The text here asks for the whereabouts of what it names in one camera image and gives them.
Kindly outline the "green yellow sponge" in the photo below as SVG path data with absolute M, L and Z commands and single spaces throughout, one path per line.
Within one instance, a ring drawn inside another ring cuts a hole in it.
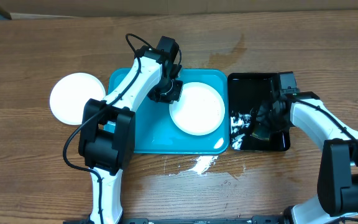
M 252 131 L 252 137 L 263 141 L 269 141 L 270 129 L 265 126 L 255 126 Z

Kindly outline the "white plate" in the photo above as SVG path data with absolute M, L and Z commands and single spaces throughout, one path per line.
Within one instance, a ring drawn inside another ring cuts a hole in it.
M 88 73 L 72 73 L 59 80 L 52 88 L 49 105 L 60 122 L 80 125 L 83 110 L 89 99 L 102 100 L 106 96 L 103 84 Z
M 223 122 L 225 104 L 213 87 L 190 82 L 183 85 L 180 99 L 169 106 L 174 124 L 183 132 L 203 136 L 217 130 Z

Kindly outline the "white plate top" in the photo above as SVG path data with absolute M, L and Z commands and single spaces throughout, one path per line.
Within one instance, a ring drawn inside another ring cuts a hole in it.
M 60 122 L 80 125 L 83 110 L 89 99 L 102 100 L 106 96 L 103 84 L 88 73 L 72 73 L 59 80 L 52 88 L 49 105 Z

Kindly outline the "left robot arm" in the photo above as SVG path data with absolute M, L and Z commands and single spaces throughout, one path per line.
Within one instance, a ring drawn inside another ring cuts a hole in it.
M 121 182 L 135 149 L 135 112 L 149 98 L 172 104 L 181 96 L 178 80 L 180 50 L 142 47 L 134 64 L 118 86 L 102 100 L 88 100 L 78 152 L 85 159 L 84 170 L 93 181 L 93 209 L 86 223 L 119 223 L 122 220 Z

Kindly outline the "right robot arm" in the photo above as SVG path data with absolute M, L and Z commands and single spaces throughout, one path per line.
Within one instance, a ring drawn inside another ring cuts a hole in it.
M 288 207 L 281 223 L 358 222 L 358 131 L 335 117 L 311 91 L 263 101 L 250 114 L 258 136 L 297 127 L 322 152 L 317 194 Z

